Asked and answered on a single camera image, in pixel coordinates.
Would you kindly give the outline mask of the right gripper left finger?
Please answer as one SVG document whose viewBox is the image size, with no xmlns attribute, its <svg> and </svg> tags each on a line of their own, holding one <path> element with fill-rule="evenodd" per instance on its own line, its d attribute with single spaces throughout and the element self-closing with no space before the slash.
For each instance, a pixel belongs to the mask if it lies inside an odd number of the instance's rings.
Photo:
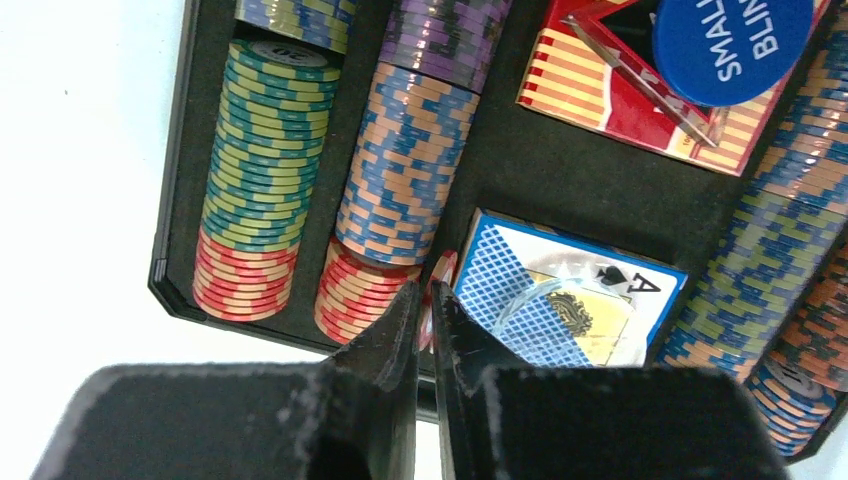
<svg viewBox="0 0 848 480">
<path fill-rule="evenodd" d="M 420 296 L 317 363 L 117 365 L 77 390 L 37 479 L 410 479 Z"/>
</svg>

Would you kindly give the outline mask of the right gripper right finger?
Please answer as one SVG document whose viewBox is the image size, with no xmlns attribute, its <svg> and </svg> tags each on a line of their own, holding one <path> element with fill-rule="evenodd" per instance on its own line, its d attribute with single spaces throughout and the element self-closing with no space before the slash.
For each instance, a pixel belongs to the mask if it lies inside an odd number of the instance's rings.
<svg viewBox="0 0 848 480">
<path fill-rule="evenodd" d="M 785 479 L 740 386 L 715 369 L 543 368 L 434 282 L 446 479 Z"/>
</svg>

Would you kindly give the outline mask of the clear round plastic disc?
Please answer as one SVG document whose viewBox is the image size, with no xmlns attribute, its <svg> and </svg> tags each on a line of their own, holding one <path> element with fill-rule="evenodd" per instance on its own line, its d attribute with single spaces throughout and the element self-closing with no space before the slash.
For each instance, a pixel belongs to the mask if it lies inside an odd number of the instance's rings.
<svg viewBox="0 0 848 480">
<path fill-rule="evenodd" d="M 524 360 L 544 367 L 641 366 L 646 330 L 630 301 L 601 283 L 554 278 L 506 304 L 492 333 Z"/>
</svg>

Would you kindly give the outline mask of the black poker set case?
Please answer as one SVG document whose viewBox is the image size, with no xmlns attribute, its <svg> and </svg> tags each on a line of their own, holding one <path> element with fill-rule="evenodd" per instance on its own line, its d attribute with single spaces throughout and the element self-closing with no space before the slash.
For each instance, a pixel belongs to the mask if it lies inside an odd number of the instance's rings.
<svg viewBox="0 0 848 480">
<path fill-rule="evenodd" d="M 214 317 L 204 312 L 192 295 L 228 46 L 237 37 L 266 35 L 265 29 L 236 18 L 238 2 L 190 1 L 186 5 L 157 257 L 151 265 L 149 285 L 174 316 L 326 352 L 354 339 L 341 344 L 322 333 L 315 323 L 314 304 L 380 46 L 389 14 L 398 1 L 353 1 L 357 11 L 348 47 L 340 57 L 338 89 L 289 302 L 277 314 L 253 322 Z M 553 1 L 507 2 L 509 15 L 430 254 L 419 279 L 405 285 L 424 289 L 445 278 L 453 288 L 477 209 L 562 230 L 686 273 L 687 281 L 643 364 L 669 366 L 657 363 L 656 355 L 716 252 L 747 183 L 803 83 L 802 74 L 812 55 L 810 41 L 820 38 L 846 7 L 827 1 L 829 10 L 812 34 L 746 166 L 736 176 L 654 153 L 520 105 L 517 97 L 527 64 Z M 750 374 L 737 380 L 715 369 L 744 385 L 830 264 L 843 233 Z"/>
</svg>

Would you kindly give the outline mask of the red Texas Hold'em card deck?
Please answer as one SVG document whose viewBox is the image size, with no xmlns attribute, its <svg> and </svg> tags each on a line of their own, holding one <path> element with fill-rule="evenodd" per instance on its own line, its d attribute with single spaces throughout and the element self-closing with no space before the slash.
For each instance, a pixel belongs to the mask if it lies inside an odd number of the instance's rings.
<svg viewBox="0 0 848 480">
<path fill-rule="evenodd" d="M 740 175 L 827 1 L 553 1 L 520 105 Z"/>
</svg>

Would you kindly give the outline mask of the blue round dealer button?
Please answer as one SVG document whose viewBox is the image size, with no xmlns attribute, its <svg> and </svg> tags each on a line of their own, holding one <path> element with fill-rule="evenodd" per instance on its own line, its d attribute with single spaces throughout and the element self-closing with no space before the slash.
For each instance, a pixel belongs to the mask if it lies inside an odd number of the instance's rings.
<svg viewBox="0 0 848 480">
<path fill-rule="evenodd" d="M 653 24 L 657 71 L 683 99 L 724 107 L 781 80 L 803 53 L 811 0 L 668 0 Z"/>
</svg>

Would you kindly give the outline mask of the black triangular all-in button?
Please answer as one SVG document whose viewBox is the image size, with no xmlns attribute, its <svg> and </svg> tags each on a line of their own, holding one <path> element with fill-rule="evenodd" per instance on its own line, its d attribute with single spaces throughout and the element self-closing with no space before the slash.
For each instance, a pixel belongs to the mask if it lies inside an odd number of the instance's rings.
<svg viewBox="0 0 848 480">
<path fill-rule="evenodd" d="M 663 79 L 653 39 L 659 6 L 658 1 L 590 1 L 566 13 L 563 22 L 677 127 L 700 144 L 716 147 L 730 109 L 697 105 Z"/>
</svg>

